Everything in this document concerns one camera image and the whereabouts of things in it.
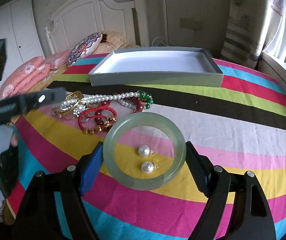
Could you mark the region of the gold bangle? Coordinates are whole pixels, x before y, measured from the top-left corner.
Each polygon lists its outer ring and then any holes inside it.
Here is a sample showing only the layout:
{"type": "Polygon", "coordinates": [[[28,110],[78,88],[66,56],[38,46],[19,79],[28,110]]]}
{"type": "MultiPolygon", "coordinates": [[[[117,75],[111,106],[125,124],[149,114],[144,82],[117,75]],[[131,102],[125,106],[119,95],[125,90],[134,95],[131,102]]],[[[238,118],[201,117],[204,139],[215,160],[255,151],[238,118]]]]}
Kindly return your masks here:
{"type": "Polygon", "coordinates": [[[67,94],[65,99],[51,110],[51,114],[62,118],[69,113],[73,113],[73,110],[82,103],[82,98],[83,94],[80,91],[67,94]]]}

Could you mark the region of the white pearl earring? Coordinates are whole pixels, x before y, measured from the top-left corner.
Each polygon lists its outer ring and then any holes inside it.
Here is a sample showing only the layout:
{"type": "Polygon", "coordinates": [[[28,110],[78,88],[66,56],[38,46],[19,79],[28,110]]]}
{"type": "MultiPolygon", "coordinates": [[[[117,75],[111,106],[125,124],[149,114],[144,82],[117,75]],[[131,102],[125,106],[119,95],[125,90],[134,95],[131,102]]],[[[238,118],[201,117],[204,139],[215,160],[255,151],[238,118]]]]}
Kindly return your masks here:
{"type": "Polygon", "coordinates": [[[145,161],[141,165],[141,170],[145,174],[151,174],[159,167],[158,163],[151,162],[151,161],[145,161]]]}
{"type": "Polygon", "coordinates": [[[142,157],[147,157],[149,155],[155,155],[156,151],[155,151],[155,149],[152,149],[147,145],[141,145],[138,148],[138,154],[142,157]]]}

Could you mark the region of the pale green jade bangle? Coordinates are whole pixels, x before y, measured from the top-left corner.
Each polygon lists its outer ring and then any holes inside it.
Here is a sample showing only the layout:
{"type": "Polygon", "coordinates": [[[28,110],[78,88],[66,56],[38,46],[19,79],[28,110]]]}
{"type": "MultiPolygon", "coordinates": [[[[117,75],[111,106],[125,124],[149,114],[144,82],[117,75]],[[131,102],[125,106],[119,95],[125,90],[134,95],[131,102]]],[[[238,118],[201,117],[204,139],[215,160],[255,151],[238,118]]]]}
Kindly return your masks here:
{"type": "Polygon", "coordinates": [[[150,112],[118,120],[103,143],[103,162],[120,184],[154,190],[169,183],[186,158],[182,132],[168,118],[150,112]]]}

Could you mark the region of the grey shallow jewelry tray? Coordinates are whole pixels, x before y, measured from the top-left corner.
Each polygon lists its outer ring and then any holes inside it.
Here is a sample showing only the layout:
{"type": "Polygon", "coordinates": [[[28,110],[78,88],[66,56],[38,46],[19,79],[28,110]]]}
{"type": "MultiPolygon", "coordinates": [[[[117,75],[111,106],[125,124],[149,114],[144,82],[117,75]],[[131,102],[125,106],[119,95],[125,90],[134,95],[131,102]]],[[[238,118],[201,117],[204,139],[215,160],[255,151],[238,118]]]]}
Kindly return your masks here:
{"type": "Polygon", "coordinates": [[[92,86],[220,87],[224,74],[202,48],[140,47],[111,52],[88,76],[92,86]]]}

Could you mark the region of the gold rhinestone hair clip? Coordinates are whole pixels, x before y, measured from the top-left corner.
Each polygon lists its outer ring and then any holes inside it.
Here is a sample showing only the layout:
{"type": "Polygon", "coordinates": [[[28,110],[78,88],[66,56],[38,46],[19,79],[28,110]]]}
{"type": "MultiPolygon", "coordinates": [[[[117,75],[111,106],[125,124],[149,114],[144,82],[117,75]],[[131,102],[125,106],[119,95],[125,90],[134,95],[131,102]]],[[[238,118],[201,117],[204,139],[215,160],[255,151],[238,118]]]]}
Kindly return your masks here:
{"type": "Polygon", "coordinates": [[[65,119],[65,120],[72,120],[76,117],[78,117],[80,115],[80,113],[82,111],[84,111],[86,109],[86,105],[81,103],[80,105],[78,105],[74,110],[73,113],[69,113],[66,116],[62,117],[61,119],[65,119]]]}

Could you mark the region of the yellow floral bed sheet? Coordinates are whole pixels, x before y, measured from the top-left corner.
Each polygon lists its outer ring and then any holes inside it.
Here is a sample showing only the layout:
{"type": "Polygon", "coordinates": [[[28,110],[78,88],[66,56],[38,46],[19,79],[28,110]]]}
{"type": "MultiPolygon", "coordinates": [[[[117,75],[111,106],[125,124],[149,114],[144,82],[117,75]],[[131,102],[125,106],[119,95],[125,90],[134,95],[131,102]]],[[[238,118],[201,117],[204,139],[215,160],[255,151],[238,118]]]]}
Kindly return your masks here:
{"type": "Polygon", "coordinates": [[[33,86],[28,92],[34,93],[34,92],[38,92],[40,90],[45,89],[46,87],[48,87],[48,85],[50,85],[55,80],[57,76],[60,76],[66,70],[67,70],[67,66],[65,64],[60,66],[56,70],[51,70],[49,74],[43,80],[41,80],[39,83],[33,86]]]}

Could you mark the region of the pink folded quilt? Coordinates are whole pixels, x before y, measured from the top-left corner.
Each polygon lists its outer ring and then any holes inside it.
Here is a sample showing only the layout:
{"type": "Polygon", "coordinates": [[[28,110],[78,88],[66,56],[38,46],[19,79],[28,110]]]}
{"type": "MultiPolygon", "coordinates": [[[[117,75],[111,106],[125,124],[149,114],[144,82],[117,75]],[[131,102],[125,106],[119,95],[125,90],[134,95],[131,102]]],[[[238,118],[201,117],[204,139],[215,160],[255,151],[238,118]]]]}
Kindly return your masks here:
{"type": "Polygon", "coordinates": [[[50,72],[51,64],[44,63],[41,56],[34,57],[19,66],[1,85],[0,100],[28,92],[50,72]]]}

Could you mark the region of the pink pillow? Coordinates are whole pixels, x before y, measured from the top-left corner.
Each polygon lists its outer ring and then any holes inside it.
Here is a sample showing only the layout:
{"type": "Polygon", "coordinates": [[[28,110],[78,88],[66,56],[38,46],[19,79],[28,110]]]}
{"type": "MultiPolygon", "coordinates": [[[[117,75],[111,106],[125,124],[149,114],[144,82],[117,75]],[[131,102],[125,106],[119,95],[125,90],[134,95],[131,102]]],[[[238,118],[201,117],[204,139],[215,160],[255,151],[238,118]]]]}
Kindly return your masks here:
{"type": "Polygon", "coordinates": [[[65,50],[63,52],[50,55],[43,61],[43,63],[49,64],[51,70],[57,70],[67,62],[70,52],[71,50],[65,50]]]}

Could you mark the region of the patterned round cushion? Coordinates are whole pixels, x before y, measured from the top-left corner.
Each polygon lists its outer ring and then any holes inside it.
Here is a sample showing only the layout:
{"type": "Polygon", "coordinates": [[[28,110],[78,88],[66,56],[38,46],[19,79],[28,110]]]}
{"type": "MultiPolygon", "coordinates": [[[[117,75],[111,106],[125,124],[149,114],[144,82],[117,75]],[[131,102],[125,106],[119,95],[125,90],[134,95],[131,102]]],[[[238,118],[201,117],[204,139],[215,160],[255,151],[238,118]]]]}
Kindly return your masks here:
{"type": "Polygon", "coordinates": [[[102,38],[103,33],[93,33],[78,42],[68,55],[66,65],[71,66],[79,59],[91,55],[98,48],[102,38]]]}

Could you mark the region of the white wardrobe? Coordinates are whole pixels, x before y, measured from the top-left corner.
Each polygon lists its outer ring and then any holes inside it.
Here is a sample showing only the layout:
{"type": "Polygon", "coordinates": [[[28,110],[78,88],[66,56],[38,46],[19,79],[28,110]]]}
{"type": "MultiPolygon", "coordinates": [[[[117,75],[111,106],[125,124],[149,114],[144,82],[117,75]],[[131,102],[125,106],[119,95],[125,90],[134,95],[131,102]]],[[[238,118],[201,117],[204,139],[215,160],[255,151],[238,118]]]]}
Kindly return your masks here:
{"type": "Polygon", "coordinates": [[[32,0],[12,0],[0,7],[0,39],[6,40],[3,82],[26,61],[44,56],[35,25],[32,0]]]}

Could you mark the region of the beige plush pillow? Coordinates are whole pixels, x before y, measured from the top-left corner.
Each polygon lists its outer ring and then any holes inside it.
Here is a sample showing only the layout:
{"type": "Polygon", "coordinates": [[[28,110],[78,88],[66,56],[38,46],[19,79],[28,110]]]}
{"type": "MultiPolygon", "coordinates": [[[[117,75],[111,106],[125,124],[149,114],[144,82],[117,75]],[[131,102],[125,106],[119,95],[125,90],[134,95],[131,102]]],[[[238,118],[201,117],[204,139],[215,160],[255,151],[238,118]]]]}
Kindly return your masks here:
{"type": "Polygon", "coordinates": [[[126,48],[127,46],[128,41],[122,33],[106,30],[103,32],[103,38],[97,49],[93,52],[93,55],[110,53],[114,50],[126,48]]]}

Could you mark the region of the striped colourful bed cover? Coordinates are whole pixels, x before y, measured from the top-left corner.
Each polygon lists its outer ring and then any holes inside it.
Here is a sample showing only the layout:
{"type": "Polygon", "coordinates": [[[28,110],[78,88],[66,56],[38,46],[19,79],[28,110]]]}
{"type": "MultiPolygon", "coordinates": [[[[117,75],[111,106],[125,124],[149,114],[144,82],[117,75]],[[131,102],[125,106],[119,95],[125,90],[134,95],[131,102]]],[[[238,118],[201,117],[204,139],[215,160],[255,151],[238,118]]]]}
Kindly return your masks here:
{"type": "MultiPolygon", "coordinates": [[[[266,74],[226,61],[221,87],[145,85],[151,112],[172,120],[199,154],[231,173],[253,171],[268,199],[276,237],[286,233],[286,94],[266,74]]],[[[76,119],[44,107],[16,121],[19,180],[8,198],[13,214],[36,171],[56,173],[89,154],[104,133],[86,135],[76,119]]],[[[101,239],[187,239],[206,203],[187,166],[168,184],[136,191],[101,167],[83,197],[101,239]]]]}

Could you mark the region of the white wooden headboard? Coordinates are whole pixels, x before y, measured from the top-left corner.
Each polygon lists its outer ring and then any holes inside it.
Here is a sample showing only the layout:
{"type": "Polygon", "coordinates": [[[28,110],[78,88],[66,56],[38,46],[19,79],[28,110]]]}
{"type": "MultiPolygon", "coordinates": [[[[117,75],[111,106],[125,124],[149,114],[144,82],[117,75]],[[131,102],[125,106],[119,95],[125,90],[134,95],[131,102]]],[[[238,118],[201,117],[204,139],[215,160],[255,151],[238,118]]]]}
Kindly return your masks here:
{"type": "Polygon", "coordinates": [[[129,44],[150,46],[146,0],[69,0],[51,16],[45,36],[55,54],[106,30],[121,33],[129,44]]]}

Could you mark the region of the striped beige curtain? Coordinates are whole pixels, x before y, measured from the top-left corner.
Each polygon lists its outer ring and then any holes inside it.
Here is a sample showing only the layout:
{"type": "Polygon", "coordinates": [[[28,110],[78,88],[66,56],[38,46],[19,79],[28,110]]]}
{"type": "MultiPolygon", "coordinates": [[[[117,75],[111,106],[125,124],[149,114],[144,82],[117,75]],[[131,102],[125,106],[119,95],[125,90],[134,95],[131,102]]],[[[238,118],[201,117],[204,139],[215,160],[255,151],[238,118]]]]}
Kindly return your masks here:
{"type": "Polygon", "coordinates": [[[254,69],[264,49],[274,15],[283,0],[230,0],[229,20],[221,59],[254,69]]]}

